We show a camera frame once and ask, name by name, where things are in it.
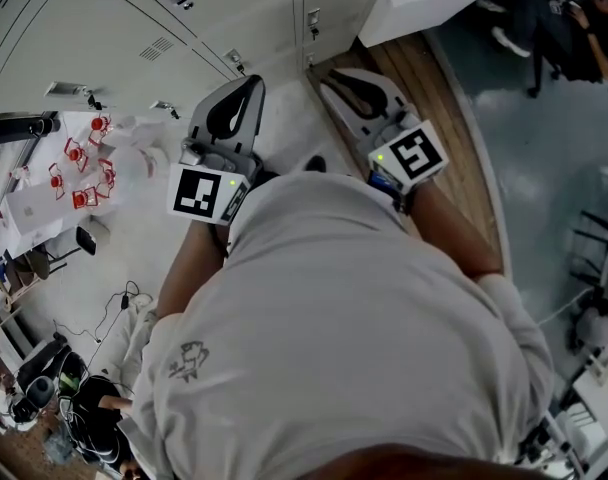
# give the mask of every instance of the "wooden platform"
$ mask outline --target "wooden platform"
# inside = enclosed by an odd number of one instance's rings
[[[420,116],[433,123],[451,162],[438,176],[439,187],[500,252],[495,215],[473,140],[453,91],[422,34],[405,36],[369,49],[354,47],[350,52],[314,66],[307,74],[318,95],[320,81],[335,67],[362,68],[389,77],[408,101],[415,103]],[[351,158],[366,177],[368,166],[352,150],[349,132],[331,112],[329,114]]]

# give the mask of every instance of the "hand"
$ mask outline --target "hand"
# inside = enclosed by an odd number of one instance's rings
[[[569,14],[573,17],[575,21],[580,24],[580,27],[582,27],[584,30],[587,30],[591,26],[588,21],[588,18],[586,17],[586,13],[581,8],[571,7]]]

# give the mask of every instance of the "white t-shirt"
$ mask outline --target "white t-shirt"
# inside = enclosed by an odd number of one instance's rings
[[[540,421],[551,360],[517,290],[409,237],[388,196],[302,173],[240,212],[144,351],[127,435],[158,471],[292,480],[382,443],[493,460]]]

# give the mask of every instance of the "white floor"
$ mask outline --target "white floor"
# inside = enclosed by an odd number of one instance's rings
[[[301,169],[314,154],[323,155],[329,171],[350,173],[331,136],[332,126],[306,80],[282,85],[266,96],[260,135],[255,152],[267,168],[280,174]],[[187,123],[167,129],[159,141],[171,161],[179,158],[179,143]],[[166,180],[155,180],[143,197],[100,220],[110,230],[110,243],[98,256],[84,252],[68,259],[68,267],[34,288],[22,299],[22,318],[38,339],[54,331],[53,319],[72,331],[87,329],[91,334],[104,316],[104,306],[113,293],[121,292],[127,280],[135,281],[142,292],[156,297],[189,221],[166,214]],[[72,236],[58,237],[50,247],[61,254],[72,246]],[[97,329],[106,335],[119,311],[119,297],[108,308],[108,316]],[[74,336],[63,328],[73,350],[88,359],[97,345],[88,334]]]

